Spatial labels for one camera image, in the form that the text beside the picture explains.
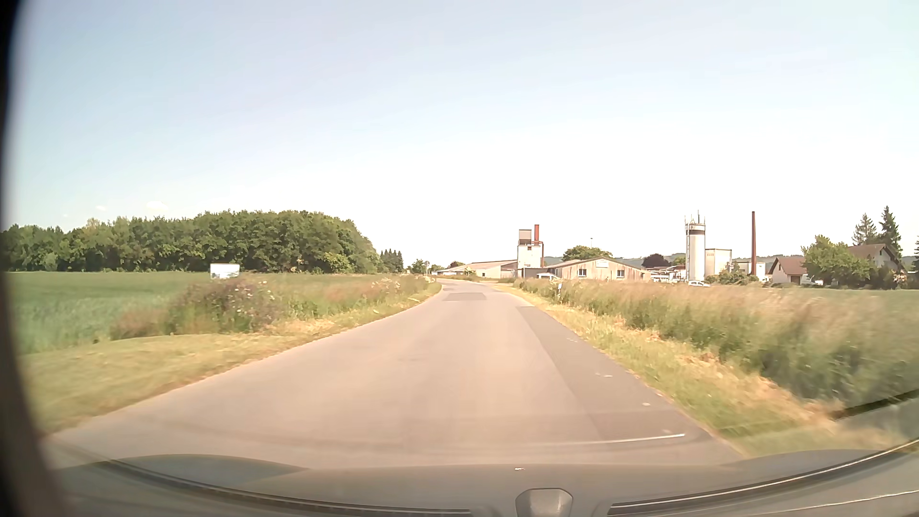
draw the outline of forest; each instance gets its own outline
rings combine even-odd
[[[220,212],[193,218],[119,217],[64,232],[12,225],[0,232],[10,271],[208,270],[211,262],[262,272],[402,272],[402,254],[378,254],[350,219],[318,212]]]

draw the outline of white silo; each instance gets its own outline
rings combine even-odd
[[[705,280],[705,222],[689,217],[686,223],[686,278]]]

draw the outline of white sign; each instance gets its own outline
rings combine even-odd
[[[211,278],[232,278],[239,276],[239,264],[211,264]]]

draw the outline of road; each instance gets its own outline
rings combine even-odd
[[[398,315],[59,432],[48,456],[85,461],[67,452],[75,446],[312,468],[740,459],[537,307],[442,283]]]

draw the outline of tower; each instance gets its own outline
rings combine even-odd
[[[698,214],[686,223],[686,279],[705,280],[705,221]]]
[[[517,266],[516,276],[523,278],[527,268],[542,267],[542,241],[539,240],[539,225],[533,229],[517,230]]]

